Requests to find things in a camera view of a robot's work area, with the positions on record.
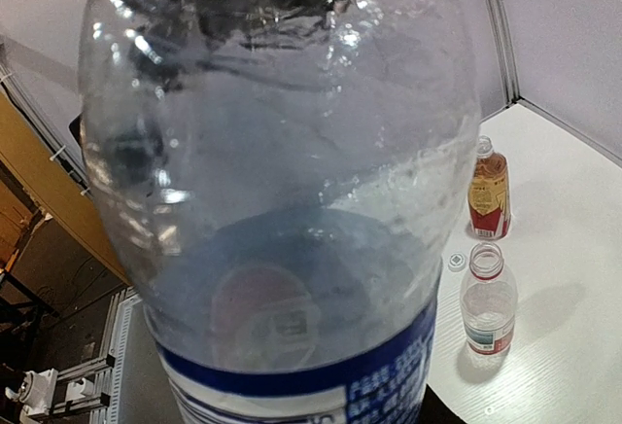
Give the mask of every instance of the small plastic bottle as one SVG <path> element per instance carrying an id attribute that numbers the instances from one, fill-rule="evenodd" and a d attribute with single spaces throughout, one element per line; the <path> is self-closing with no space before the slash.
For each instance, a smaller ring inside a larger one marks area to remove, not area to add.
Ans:
<path id="1" fill-rule="evenodd" d="M 490 242 L 473 248 L 469 267 L 460 291 L 466 341 L 476 353 L 501 353 L 514 337 L 516 280 L 499 246 Z"/>
<path id="2" fill-rule="evenodd" d="M 479 137 L 477 164 L 468 191 L 473 232 L 482 239 L 507 235 L 511 218 L 507 159 L 496 152 L 489 137 Z"/>

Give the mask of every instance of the red bottle label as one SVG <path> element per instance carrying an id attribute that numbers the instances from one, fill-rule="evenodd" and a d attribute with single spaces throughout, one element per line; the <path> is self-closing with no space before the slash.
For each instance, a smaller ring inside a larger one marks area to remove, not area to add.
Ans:
<path id="1" fill-rule="evenodd" d="M 468 192 L 473 232 L 484 239 L 499 239 L 509 230 L 507 169 L 494 178 L 475 177 Z"/>

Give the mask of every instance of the bottle neck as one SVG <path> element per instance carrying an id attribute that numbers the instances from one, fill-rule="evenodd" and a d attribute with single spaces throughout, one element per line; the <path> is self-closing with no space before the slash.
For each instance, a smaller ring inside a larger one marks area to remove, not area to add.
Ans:
<path id="1" fill-rule="evenodd" d="M 470 253 L 469 267 L 473 276 L 478 280 L 494 280 L 503 270 L 501 249 L 492 242 L 476 245 Z"/>
<path id="2" fill-rule="evenodd" d="M 495 149 L 493 148 L 493 141 L 490 137 L 481 135 L 477 141 L 477 158 L 487 159 L 493 155 Z"/>

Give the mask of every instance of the bottle cap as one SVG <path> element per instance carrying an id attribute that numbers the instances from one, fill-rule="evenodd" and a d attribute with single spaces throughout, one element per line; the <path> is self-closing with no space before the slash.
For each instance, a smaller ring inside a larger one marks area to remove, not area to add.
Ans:
<path id="1" fill-rule="evenodd" d="M 461 271 L 467 266 L 467 257 L 462 252 L 452 254 L 449 257 L 447 266 L 451 271 Z"/>
<path id="2" fill-rule="evenodd" d="M 490 137 L 480 135 L 477 141 L 477 157 L 479 159 L 486 159 L 493 154 L 493 141 Z"/>

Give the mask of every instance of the clear plastic bottle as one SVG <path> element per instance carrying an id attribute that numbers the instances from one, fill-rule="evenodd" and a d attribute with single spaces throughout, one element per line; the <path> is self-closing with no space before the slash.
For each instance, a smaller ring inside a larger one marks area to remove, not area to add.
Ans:
<path id="1" fill-rule="evenodd" d="M 473 78 L 457 0 L 88 0 L 91 188 L 187 422 L 416 418 Z"/>
<path id="2" fill-rule="evenodd" d="M 501 353 L 514 337 L 516 280 L 493 243 L 476 245 L 469 267 L 460 290 L 466 341 L 476 353 Z"/>

